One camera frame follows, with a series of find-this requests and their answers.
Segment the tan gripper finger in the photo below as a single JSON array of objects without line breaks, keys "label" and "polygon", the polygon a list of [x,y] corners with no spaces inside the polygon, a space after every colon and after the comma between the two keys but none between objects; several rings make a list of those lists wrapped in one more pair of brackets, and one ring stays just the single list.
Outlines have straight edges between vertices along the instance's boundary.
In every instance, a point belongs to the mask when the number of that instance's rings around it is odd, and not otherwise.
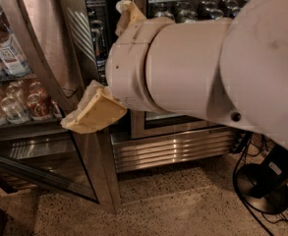
[{"label": "tan gripper finger", "polygon": [[146,16],[137,4],[131,0],[120,0],[116,3],[116,10],[120,13],[115,34],[121,36],[126,30],[137,27],[146,20]]},{"label": "tan gripper finger", "polygon": [[109,87],[92,81],[73,112],[61,121],[64,129],[78,134],[90,134],[100,131],[127,113],[127,108],[116,99]]}]

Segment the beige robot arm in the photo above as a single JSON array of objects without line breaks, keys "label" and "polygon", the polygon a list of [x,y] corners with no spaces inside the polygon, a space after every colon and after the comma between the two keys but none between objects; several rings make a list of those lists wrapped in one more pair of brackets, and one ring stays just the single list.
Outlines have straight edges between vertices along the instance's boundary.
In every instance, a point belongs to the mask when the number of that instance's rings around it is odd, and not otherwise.
[{"label": "beige robot arm", "polygon": [[123,3],[121,33],[61,122],[89,134],[127,110],[176,113],[264,134],[288,150],[288,0],[250,0],[234,19],[177,24]]}]

